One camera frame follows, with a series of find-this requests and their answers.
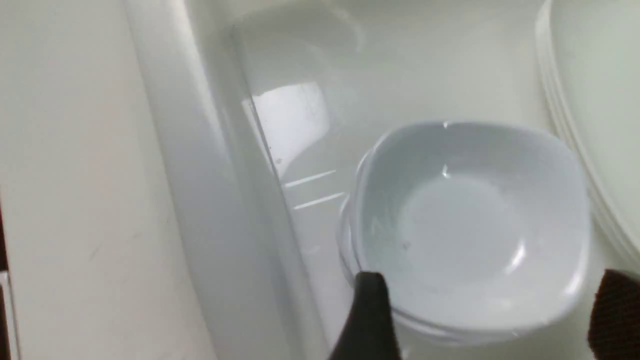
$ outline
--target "bowl rim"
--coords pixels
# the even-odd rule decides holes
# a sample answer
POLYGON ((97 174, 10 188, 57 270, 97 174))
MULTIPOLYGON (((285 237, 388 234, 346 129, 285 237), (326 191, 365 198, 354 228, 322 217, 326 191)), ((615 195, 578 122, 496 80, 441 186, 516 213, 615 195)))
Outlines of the bowl rim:
POLYGON ((364 208, 364 193, 365 189, 369 184, 369 178, 371 176, 371 172, 373 170, 373 164, 375 164, 377 159, 380 157, 382 150, 384 150, 386 144, 389 141, 404 138, 406 135, 415 132, 417 129, 424 129, 429 127, 444 127, 449 128, 451 126, 460 127, 460 126, 472 126, 483 129, 495 129, 499 131, 515 131, 517 133, 523 134, 525 136, 535 136, 541 138, 545 143, 553 145, 558 148, 558 151, 565 152, 573 163, 576 164, 577 169, 577 177, 578 180, 577 186, 583 189, 582 191, 582 199, 585 206, 581 209, 582 217, 585 219, 586 228, 582 230, 585 234, 584 241, 582 242, 582 246, 580 247, 580 254, 577 261, 577 266, 574 268, 573 274, 574 277, 579 275, 578 282, 578 291, 576 291, 569 300, 564 303, 564 306, 559 306, 554 309, 553 313, 550 313, 548 317, 544 319, 539 319, 536 321, 530 321, 527 323, 522 323, 515 325, 514 327, 487 327, 487 326, 469 326, 466 327, 461 326, 452 326, 446 325, 440 322, 434 322, 428 320, 425 316, 421 316, 420 314, 416 314, 413 311, 409 311, 405 309, 403 306, 393 305, 394 310, 407 319, 412 319, 417 323, 423 323, 430 326, 435 326, 441 329, 448 329, 452 331, 467 331, 467 332, 478 332, 481 331, 485 334, 490 333, 502 333, 504 331, 510 331, 515 336, 519 336, 520 334, 524 334, 532 331, 533 329, 537 329, 543 326, 546 326, 550 323, 554 323, 563 317, 565 317, 579 302, 582 294, 584 293, 584 284, 586 282, 586 276, 588 272, 589 265, 589 257, 591 253, 591 212, 590 212, 590 203, 587 195, 586 182, 584 179, 584 171, 576 157, 576 155, 569 149, 567 146, 556 136, 553 134, 536 129, 533 127, 522 126, 522 125, 514 125, 514 124, 500 124, 496 122, 482 122, 478 120, 431 120, 431 121, 422 121, 416 122, 413 124, 401 126, 390 131, 387 131, 383 136, 378 139, 375 145, 366 152, 365 156, 362 158, 360 164, 358 165, 358 169, 356 171, 356 179, 355 186, 350 196, 350 207, 349 207, 349 225, 351 231, 351 245, 353 247, 353 253, 355 255, 356 263, 358 267, 363 271, 371 270, 365 256, 364 256, 364 244, 362 241, 362 209, 364 208))

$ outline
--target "white wall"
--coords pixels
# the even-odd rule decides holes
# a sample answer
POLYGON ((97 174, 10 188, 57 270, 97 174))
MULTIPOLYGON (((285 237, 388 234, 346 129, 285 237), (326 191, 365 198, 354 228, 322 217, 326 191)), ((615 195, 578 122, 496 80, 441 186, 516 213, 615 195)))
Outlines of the white wall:
POLYGON ((22 358, 214 359, 112 0, 0 0, 0 201, 22 358))

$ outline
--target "white bowl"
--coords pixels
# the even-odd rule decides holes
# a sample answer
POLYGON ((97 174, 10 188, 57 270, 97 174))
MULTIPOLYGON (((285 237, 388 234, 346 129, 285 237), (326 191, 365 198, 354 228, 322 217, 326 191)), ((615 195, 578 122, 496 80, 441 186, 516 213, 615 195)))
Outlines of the white bowl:
POLYGON ((514 336, 571 310, 590 221, 580 166, 558 139, 471 122, 385 135, 356 177, 349 232, 384 274, 396 318, 514 336))
MULTIPOLYGON (((340 211, 340 223, 337 233, 338 246, 340 250, 340 260, 342 270, 347 281, 353 285, 355 275, 361 271, 355 259, 355 253, 351 244, 351 229, 348 221, 349 201, 348 198, 342 205, 340 211)), ((508 333, 484 334, 478 332, 455 332, 449 329, 439 329, 419 319, 407 318, 402 313, 393 310, 394 320, 397 325, 401 325, 411 331, 418 332, 432 343, 447 346, 469 346, 487 343, 495 343, 512 338, 514 335, 508 333)))

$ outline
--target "white plastic surface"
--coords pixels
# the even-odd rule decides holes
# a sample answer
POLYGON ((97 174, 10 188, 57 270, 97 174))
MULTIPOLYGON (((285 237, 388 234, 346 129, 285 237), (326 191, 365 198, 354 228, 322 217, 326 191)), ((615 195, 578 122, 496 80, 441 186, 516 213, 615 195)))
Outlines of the white plastic surface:
POLYGON ((367 155, 351 208, 355 256, 394 309, 467 332, 524 334, 562 318, 591 242, 586 187, 556 138, 424 123, 367 155))
POLYGON ((0 203, 22 360, 216 359, 122 2, 0 0, 0 203))
MULTIPOLYGON (((351 302, 335 233, 364 152, 428 119, 493 119, 550 129, 534 46, 542 1, 290 1, 236 22, 233 37, 330 343, 351 302)), ((595 244, 586 279, 616 266, 595 244)), ((543 332, 473 350, 401 330, 410 359, 591 359, 593 301, 543 332)))
POLYGON ((324 359, 328 345, 281 190, 245 112, 225 4, 126 4, 216 355, 324 359))
POLYGON ((548 1, 538 25, 554 120, 586 165, 600 223, 631 263, 640 259, 638 14, 635 1, 548 1))

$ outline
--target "black object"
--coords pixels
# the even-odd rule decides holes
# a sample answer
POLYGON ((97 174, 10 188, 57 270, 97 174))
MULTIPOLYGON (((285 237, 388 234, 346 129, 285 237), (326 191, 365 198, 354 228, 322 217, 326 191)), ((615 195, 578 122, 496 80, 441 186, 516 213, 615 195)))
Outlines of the black object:
POLYGON ((329 360, 401 360, 385 278, 359 272, 342 334, 329 360))
POLYGON ((640 276, 605 271, 591 311, 588 341, 598 360, 640 359, 640 276))

